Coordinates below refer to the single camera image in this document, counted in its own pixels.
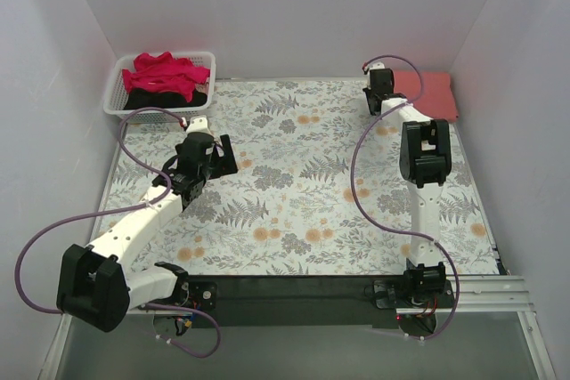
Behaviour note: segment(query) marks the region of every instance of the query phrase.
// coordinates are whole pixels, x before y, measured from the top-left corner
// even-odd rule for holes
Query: wall
[[[488,0],[453,64],[460,131],[507,267],[570,378],[570,0]]]
[[[379,53],[447,70],[485,0],[87,2],[117,56],[205,49],[223,77],[331,77]]]
[[[101,105],[115,57],[85,0],[3,0],[0,16],[0,366],[37,378],[60,317],[20,301],[13,266],[36,231],[98,205],[115,147]],[[32,249],[23,283],[37,303],[54,307],[61,254],[89,230],[64,226]]]

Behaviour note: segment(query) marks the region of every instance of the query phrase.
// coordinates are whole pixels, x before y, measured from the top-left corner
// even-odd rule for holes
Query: laundry basket
[[[199,107],[182,107],[178,109],[168,109],[179,116],[182,117],[192,117],[196,115],[203,114],[202,110],[209,107],[212,102],[212,97],[214,96],[214,83],[216,81],[216,57],[213,53],[207,52],[187,52],[187,53],[172,53],[175,58],[190,58],[190,60],[196,66],[203,66],[210,70],[209,80],[206,82],[207,90],[204,91],[208,96],[206,104]],[[122,69],[129,69],[134,71],[133,61],[137,55],[126,55],[120,58],[115,64],[113,73],[110,77],[109,83],[107,84],[107,90],[105,91],[105,98],[103,102],[103,110],[105,113],[113,116],[118,116],[120,118],[128,115],[132,110],[122,110],[126,101],[128,100],[128,93],[123,85]],[[131,117],[128,120],[130,124],[141,124],[141,123],[158,123],[158,122],[175,122],[176,119],[167,115],[165,113],[158,112],[144,112]]]

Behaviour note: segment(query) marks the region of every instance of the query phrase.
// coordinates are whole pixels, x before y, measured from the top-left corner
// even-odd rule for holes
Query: purple cable
[[[353,154],[353,159],[350,163],[350,190],[353,192],[353,198],[354,198],[354,202],[356,204],[356,207],[358,208],[358,210],[361,212],[361,214],[364,216],[364,218],[366,220],[368,220],[369,222],[371,222],[372,224],[374,224],[376,227],[378,227],[379,229],[383,230],[383,231],[387,231],[388,233],[394,233],[394,234],[398,234],[398,235],[410,235],[410,236],[417,236],[419,238],[423,238],[426,239],[430,242],[434,242],[436,247],[442,252],[442,254],[445,256],[445,258],[447,258],[447,261],[449,262],[450,266],[452,267],[452,271],[453,271],[453,277],[455,278],[455,301],[453,302],[453,306],[452,306],[452,310],[449,314],[449,317],[445,320],[444,324],[441,326],[441,328],[439,328],[434,334],[432,334],[431,336],[427,336],[425,337],[426,340],[428,339],[432,339],[432,338],[436,338],[438,337],[440,334],[442,334],[444,332],[444,330],[449,326],[449,324],[452,322],[453,317],[455,316],[455,312],[457,311],[457,303],[460,299],[460,277],[459,277],[459,273],[457,272],[457,269],[455,268],[455,264],[453,263],[452,257],[449,255],[449,253],[447,251],[445,251],[444,247],[442,247],[442,245],[437,242],[435,239],[433,239],[431,236],[426,235],[425,233],[419,233],[417,231],[411,231],[411,230],[398,230],[398,229],[393,229],[391,227],[387,227],[384,226],[382,224],[380,224],[379,222],[377,222],[376,220],[374,220],[372,217],[370,217],[368,215],[368,213],[366,211],[364,211],[364,208],[362,207],[360,200],[358,199],[358,195],[356,195],[356,186],[354,183],[354,176],[355,176],[355,166],[356,166],[356,157],[358,156],[358,152],[362,146],[362,143],[364,142],[364,139],[366,138],[366,136],[368,135],[368,133],[371,131],[371,129],[380,121],[382,120],[384,117],[386,117],[387,115],[389,115],[390,113],[402,108],[403,106],[405,106],[406,104],[412,103],[414,101],[419,100],[419,98],[423,95],[424,93],[424,81],[423,81],[423,77],[421,75],[421,73],[419,72],[419,70],[408,60],[406,60],[403,57],[399,57],[397,55],[380,55],[378,57],[373,58],[370,61],[367,61],[364,63],[364,65],[362,66],[362,69],[365,69],[365,67],[369,64],[371,64],[374,61],[377,60],[381,60],[383,58],[394,58],[403,62],[406,62],[407,64],[409,64],[414,71],[417,73],[418,77],[419,77],[419,94],[416,98],[414,98],[411,101],[405,101],[402,102],[401,104],[398,104],[397,106],[391,108],[388,111],[385,111],[384,113],[382,113],[380,116],[378,116],[374,121],[372,121],[372,123],[368,126],[368,128],[366,128],[366,130],[364,131],[364,133],[362,134],[362,136],[360,137],[360,140],[358,140],[358,142],[356,143],[356,148],[354,149],[354,154]],[[395,333],[388,333],[388,332],[379,332],[380,334],[385,334],[388,336],[399,336],[398,334]],[[413,338],[416,338],[418,340],[420,340],[421,338],[418,336],[412,336]]]
[[[172,113],[166,109],[161,109],[158,107],[144,107],[142,109],[134,110],[131,113],[129,113],[128,115],[126,115],[123,118],[123,120],[121,120],[121,122],[118,126],[118,145],[125,152],[125,154],[127,156],[129,156],[136,164],[142,166],[143,168],[148,169],[149,171],[151,171],[155,174],[161,175],[167,181],[167,188],[164,190],[164,192],[162,192],[162,194],[158,195],[157,197],[155,197],[153,200],[150,201],[151,204],[156,204],[157,202],[159,202],[160,200],[165,198],[167,196],[168,192],[170,191],[170,189],[172,188],[172,182],[170,181],[170,177],[167,174],[163,173],[162,171],[160,171],[156,168],[153,168],[152,166],[147,165],[144,162],[142,162],[141,160],[137,159],[133,155],[133,153],[131,153],[125,147],[125,143],[123,142],[123,131],[124,131],[125,126],[126,126],[126,121],[138,113],[141,113],[143,111],[149,111],[149,110],[159,111],[161,113],[166,113],[166,114],[176,118],[178,121],[182,121],[182,118],[180,116],[176,115],[175,113]],[[68,222],[76,222],[79,220],[85,220],[87,218],[101,217],[103,215],[109,215],[109,214],[121,214],[121,213],[126,213],[129,211],[136,211],[137,209],[142,209],[142,208],[145,208],[146,206],[147,206],[146,204],[138,204],[138,205],[134,205],[134,206],[126,206],[124,208],[110,209],[109,211],[98,211],[95,213],[75,215],[73,217],[69,217],[69,218],[65,218],[63,220],[59,220],[58,222],[55,222],[54,224],[50,224],[49,226],[44,227],[42,230],[40,230],[38,233],[36,233],[20,251],[20,254],[18,255],[18,259],[16,260],[16,266],[14,268],[14,282],[16,284],[16,290],[18,291],[18,295],[20,296],[22,301],[25,304],[27,304],[29,307],[34,309],[35,311],[41,311],[42,313],[50,313],[50,314],[61,314],[61,311],[58,309],[49,309],[47,307],[43,307],[43,306],[40,306],[40,305],[32,302],[29,299],[29,297],[26,295],[24,288],[22,287],[22,284],[21,284],[21,264],[24,261],[24,256],[29,251],[29,249],[36,243],[36,241],[38,239],[40,239],[42,236],[44,236],[48,231],[53,230],[56,227],[62,226],[63,224],[67,224]]]
[[[190,309],[189,307],[169,306],[169,305],[156,304],[156,303],[146,303],[144,305],[144,309],[154,309],[157,311],[186,311],[188,313],[193,313],[195,315],[199,315],[202,318],[206,318],[207,320],[209,320],[212,326],[216,329],[216,344],[214,344],[214,347],[212,347],[212,349],[210,349],[205,353],[197,353],[168,336],[164,336],[162,334],[158,335],[158,337],[160,337],[162,340],[164,340],[167,343],[168,340],[170,340],[170,344],[176,346],[178,349],[188,353],[194,358],[207,358],[208,356],[213,355],[214,352],[217,351],[217,348],[220,347],[220,343],[222,342],[222,331],[220,330],[220,326],[217,324],[216,320],[207,313],[204,313],[203,311],[198,311],[196,309]]]

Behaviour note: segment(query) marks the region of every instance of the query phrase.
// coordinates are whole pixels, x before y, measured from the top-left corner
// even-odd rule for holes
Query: purple hose
[[[209,320],[212,326],[214,326],[214,328],[216,329],[216,344],[214,344],[214,347],[212,347],[212,349],[210,349],[205,353],[197,353],[168,336],[163,336],[162,334],[159,335],[159,337],[165,342],[168,343],[168,340],[170,340],[170,344],[176,346],[178,349],[188,353],[194,358],[207,358],[208,356],[213,355],[214,352],[217,351],[217,348],[220,347],[220,343],[222,342],[222,331],[220,330],[220,326],[217,324],[216,320],[207,313],[204,313],[203,311],[197,311],[196,309],[190,309],[188,307],[168,306],[164,304],[155,304],[155,303],[146,303],[144,305],[144,309],[153,309],[157,311],[185,311],[188,313],[199,315],[202,318],[206,318],[207,320]]]
[[[368,215],[368,213],[366,211],[364,211],[364,208],[362,207],[360,200],[358,199],[358,195],[356,195],[356,186],[354,184],[356,157],[358,156],[358,152],[360,151],[360,148],[362,146],[362,143],[364,142],[364,139],[366,138],[368,133],[371,131],[371,129],[374,127],[374,125],[377,124],[380,120],[382,120],[384,117],[386,117],[390,113],[402,108],[406,104],[419,100],[419,98],[424,93],[424,81],[423,81],[423,77],[422,77],[421,73],[419,73],[419,70],[410,61],[406,60],[403,57],[399,57],[397,55],[389,55],[389,54],[380,55],[378,57],[373,58],[370,61],[365,62],[364,65],[362,66],[362,69],[364,69],[370,63],[377,61],[377,60],[381,60],[383,58],[394,58],[394,59],[397,59],[397,60],[400,60],[400,61],[403,61],[403,62],[406,62],[407,64],[409,64],[414,69],[414,71],[417,73],[417,75],[419,77],[419,94],[413,100],[404,101],[401,104],[398,104],[397,106],[391,108],[390,110],[385,111],[380,116],[378,116],[374,121],[372,121],[372,123],[368,126],[368,128],[366,128],[366,130],[364,131],[364,133],[362,134],[362,136],[360,137],[360,139],[356,143],[356,148],[354,149],[353,159],[350,163],[350,190],[353,192],[353,198],[354,198],[354,202],[356,204],[356,207],[358,208],[358,210],[361,212],[361,214],[364,216],[364,218],[366,220],[368,220],[369,222],[374,224],[379,229],[381,229],[383,231],[387,231],[389,233],[394,233],[394,234],[398,234],[398,235],[417,236],[419,238],[427,239],[430,242],[435,242],[436,247],[442,252],[442,254],[445,256],[445,258],[447,258],[447,261],[449,262],[450,266],[452,267],[453,277],[455,278],[455,301],[453,302],[452,310],[450,312],[449,317],[445,320],[445,322],[441,326],[441,328],[439,328],[434,334],[432,334],[431,336],[425,337],[425,339],[428,340],[428,339],[436,338],[437,336],[442,334],[444,332],[444,330],[452,322],[453,316],[455,316],[455,312],[457,311],[457,303],[460,299],[460,277],[459,277],[459,273],[457,272],[457,269],[455,268],[455,264],[453,263],[452,257],[449,255],[449,253],[447,251],[445,251],[444,247],[442,247],[442,245],[439,242],[437,242],[431,236],[426,235],[425,233],[419,233],[417,231],[411,231],[411,230],[393,229],[391,227],[384,226],[384,225],[380,224],[379,222],[377,222],[376,220],[374,220],[372,217],[370,217]],[[388,332],[381,332],[380,334],[386,334],[389,336],[395,335],[394,333],[388,333]]]
[[[177,120],[182,121],[182,118],[180,116],[176,115],[175,113],[172,113],[166,109],[161,109],[158,107],[144,107],[142,109],[134,110],[131,113],[129,113],[128,115],[126,115],[123,118],[123,120],[121,120],[121,122],[118,126],[118,145],[126,153],[126,155],[129,156],[136,164],[142,166],[143,168],[148,169],[149,171],[151,171],[155,174],[161,175],[167,181],[167,188],[164,190],[164,192],[162,192],[162,194],[158,195],[157,197],[155,197],[153,200],[150,201],[151,204],[156,204],[157,202],[159,202],[160,200],[165,198],[167,196],[168,192],[170,191],[170,189],[172,187],[172,182],[170,181],[170,177],[167,174],[163,173],[162,171],[160,171],[156,168],[153,168],[150,165],[146,165],[144,162],[137,159],[133,155],[133,153],[131,153],[125,147],[125,144],[123,143],[123,131],[124,131],[125,126],[126,126],[126,121],[138,113],[141,113],[143,111],[149,111],[149,110],[159,111],[161,113],[166,113],[166,114],[176,118]],[[32,302],[29,299],[29,297],[26,295],[26,292],[24,291],[24,288],[21,285],[21,264],[24,261],[24,256],[26,256],[26,253],[29,251],[29,249],[32,247],[32,245],[34,245],[36,243],[36,241],[38,239],[40,239],[42,236],[44,236],[48,231],[53,230],[56,227],[62,226],[63,224],[67,224],[68,222],[76,222],[78,220],[85,220],[87,218],[101,217],[103,215],[109,215],[109,214],[127,213],[129,211],[136,211],[137,209],[145,208],[146,206],[147,206],[146,204],[138,204],[138,205],[134,205],[134,206],[126,206],[124,208],[110,209],[109,211],[99,211],[99,212],[95,212],[95,213],[75,215],[73,217],[69,217],[69,218],[65,218],[63,220],[59,220],[58,222],[55,222],[54,224],[50,224],[49,226],[44,227],[42,230],[40,230],[38,233],[36,233],[20,251],[20,254],[18,255],[18,259],[16,260],[16,266],[14,268],[14,282],[16,284],[16,290],[18,291],[18,295],[20,296],[21,300],[25,304],[27,304],[29,307],[34,309],[35,311],[41,311],[42,313],[50,313],[50,314],[61,314],[61,311],[58,309],[49,309],[47,307],[43,307],[43,306],[40,306],[40,305]]]

